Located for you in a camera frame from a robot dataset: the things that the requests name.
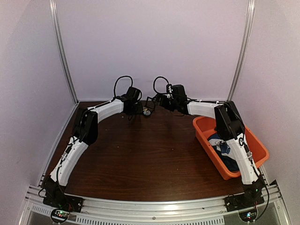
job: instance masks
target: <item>cloth in bin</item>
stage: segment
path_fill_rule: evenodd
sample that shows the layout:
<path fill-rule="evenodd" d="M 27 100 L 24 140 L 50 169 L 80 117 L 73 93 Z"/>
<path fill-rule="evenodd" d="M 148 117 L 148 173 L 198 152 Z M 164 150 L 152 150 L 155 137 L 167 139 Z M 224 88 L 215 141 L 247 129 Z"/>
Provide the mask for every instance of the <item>cloth in bin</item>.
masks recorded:
<path fill-rule="evenodd" d="M 229 146 L 226 144 L 225 141 L 220 139 L 217 133 L 210 136 L 208 138 L 208 141 L 229 171 L 231 172 L 239 171 L 238 164 L 235 161 L 235 157 L 231 149 L 229 148 Z"/>

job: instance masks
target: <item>wooden table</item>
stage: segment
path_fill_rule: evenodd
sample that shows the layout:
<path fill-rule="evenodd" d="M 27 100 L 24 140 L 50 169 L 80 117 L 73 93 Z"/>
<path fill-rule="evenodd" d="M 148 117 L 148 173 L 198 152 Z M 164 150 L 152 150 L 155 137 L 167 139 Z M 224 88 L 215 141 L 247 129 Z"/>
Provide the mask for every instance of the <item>wooden table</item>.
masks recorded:
<path fill-rule="evenodd" d="M 82 102 L 80 107 L 96 105 Z M 195 138 L 195 116 L 157 107 L 128 121 L 117 114 L 99 123 L 99 136 L 81 156 L 66 193 L 124 201 L 191 200 L 242 191 L 241 179 L 223 180 Z M 56 166 L 71 135 L 71 119 L 52 158 Z"/>

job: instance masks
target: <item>robotic arm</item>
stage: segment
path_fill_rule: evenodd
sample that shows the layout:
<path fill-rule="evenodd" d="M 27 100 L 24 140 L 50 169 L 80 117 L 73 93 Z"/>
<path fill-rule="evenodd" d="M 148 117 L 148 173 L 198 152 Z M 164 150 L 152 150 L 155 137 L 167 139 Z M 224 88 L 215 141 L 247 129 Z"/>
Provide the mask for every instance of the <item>robotic arm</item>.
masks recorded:
<path fill-rule="evenodd" d="M 190 99 L 186 96 L 183 85 L 171 85 L 169 83 L 166 86 L 166 93 L 159 93 L 155 90 L 155 81 L 153 87 L 157 94 L 153 98 L 148 97 L 148 99 L 150 98 L 171 112 L 177 110 L 184 115 L 201 115 L 216 119 L 216 131 L 233 152 L 240 169 L 245 192 L 240 196 L 227 197 L 225 199 L 227 206 L 229 206 L 227 210 L 238 210 L 245 206 L 252 207 L 255 203 L 263 203 L 264 200 L 261 195 L 265 184 L 253 161 L 252 153 L 246 141 L 245 126 L 234 102 Z"/>
<path fill-rule="evenodd" d="M 100 121 L 117 113 L 125 113 L 128 116 L 143 113 L 143 105 L 138 99 L 140 94 L 140 90 L 129 87 L 126 94 L 111 101 L 78 109 L 73 136 L 55 169 L 43 181 L 42 188 L 46 191 L 44 204 L 65 211 L 81 211 L 82 198 L 64 194 L 74 166 L 88 146 L 97 140 Z"/>

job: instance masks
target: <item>orange plastic bin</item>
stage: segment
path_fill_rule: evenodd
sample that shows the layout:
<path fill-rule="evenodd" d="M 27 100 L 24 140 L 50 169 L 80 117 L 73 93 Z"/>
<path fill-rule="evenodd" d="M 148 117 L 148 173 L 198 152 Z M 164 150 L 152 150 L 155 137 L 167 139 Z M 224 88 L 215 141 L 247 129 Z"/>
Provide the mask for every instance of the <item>orange plastic bin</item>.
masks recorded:
<path fill-rule="evenodd" d="M 213 147 L 208 142 L 208 138 L 215 134 L 216 120 L 209 117 L 197 117 L 193 120 L 196 129 L 196 137 L 203 146 L 204 150 L 212 160 L 213 164 L 221 174 L 224 180 L 236 178 L 240 176 L 240 172 L 230 172 L 220 157 L 217 155 Z M 260 167 L 269 158 L 269 152 L 265 146 L 257 139 L 257 137 L 246 127 L 246 139 L 250 151 L 253 154 L 253 160 L 257 167 Z"/>

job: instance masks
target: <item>aluminum frame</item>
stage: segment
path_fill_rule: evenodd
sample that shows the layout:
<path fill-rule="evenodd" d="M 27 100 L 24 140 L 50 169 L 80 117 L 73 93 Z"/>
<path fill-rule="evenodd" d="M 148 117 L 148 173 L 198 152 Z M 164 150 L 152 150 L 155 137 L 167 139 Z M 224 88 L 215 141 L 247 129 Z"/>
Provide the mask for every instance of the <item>aluminum frame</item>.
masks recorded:
<path fill-rule="evenodd" d="M 30 212 L 37 212 L 49 215 L 53 209 L 43 205 L 42 198 L 38 196 L 40 188 L 30 186 L 25 197 L 25 206 L 19 221 L 19 225 L 26 225 Z M 278 216 L 283 225 L 290 225 L 289 218 L 284 206 L 280 190 L 277 185 L 268 187 L 270 193 L 270 203 L 276 203 L 281 208 Z M 262 191 L 265 203 L 267 192 Z M 72 212 L 69 222 L 75 224 L 95 224 L 97 221 L 111 224 L 188 224 L 198 221 L 217 220 L 225 215 L 237 213 L 237 211 L 227 212 L 224 198 L 227 196 L 206 198 L 201 200 L 173 201 L 173 202 L 128 202 L 104 200 L 96 198 L 83 198 L 82 212 Z"/>
<path fill-rule="evenodd" d="M 251 35 L 253 19 L 254 19 L 254 12 L 255 12 L 255 0 L 249 0 L 245 29 L 244 29 L 244 36 L 243 36 L 242 45 L 240 48 L 240 55 L 239 55 L 238 63 L 236 65 L 233 81 L 232 81 L 229 95 L 227 98 L 228 101 L 232 100 L 232 98 L 234 96 L 234 93 L 235 93 L 235 90 L 236 90 L 236 87 L 237 87 L 237 84 L 239 81 L 239 77 L 240 77 L 240 74 L 242 71 L 242 67 L 244 64 L 245 56 L 246 56 L 246 50 L 247 50 L 247 46 L 248 46 L 250 35 Z"/>
<path fill-rule="evenodd" d="M 50 11 L 51 11 L 51 16 L 52 16 L 52 22 L 54 26 L 54 33 L 56 36 L 56 42 L 57 42 L 57 47 L 59 50 L 60 54 L 60 61 L 62 64 L 62 68 L 64 70 L 64 74 L 66 77 L 67 81 L 67 86 L 69 88 L 69 91 L 71 93 L 71 97 L 73 100 L 73 103 L 76 105 L 78 103 L 77 95 L 75 92 L 75 88 L 73 86 L 72 78 L 70 75 L 68 63 L 67 63 L 67 58 L 64 50 L 64 46 L 62 43 L 62 37 L 61 37 L 61 31 L 60 31 L 60 23 L 58 20 L 58 14 L 57 14 L 57 8 L 56 8 L 56 0 L 50 0 Z"/>

